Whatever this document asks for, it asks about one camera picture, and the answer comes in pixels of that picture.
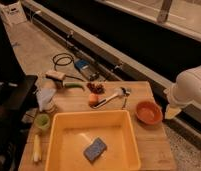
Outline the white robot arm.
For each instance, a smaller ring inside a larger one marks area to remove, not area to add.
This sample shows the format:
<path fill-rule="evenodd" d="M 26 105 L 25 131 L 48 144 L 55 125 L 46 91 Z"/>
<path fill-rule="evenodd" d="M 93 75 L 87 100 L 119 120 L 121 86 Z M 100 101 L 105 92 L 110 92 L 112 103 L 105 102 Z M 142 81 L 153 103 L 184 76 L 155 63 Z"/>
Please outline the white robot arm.
<path fill-rule="evenodd" d="M 201 105 L 201 65 L 179 73 L 176 82 L 166 88 L 164 93 L 168 100 L 166 119 L 173 119 L 192 102 Z"/>

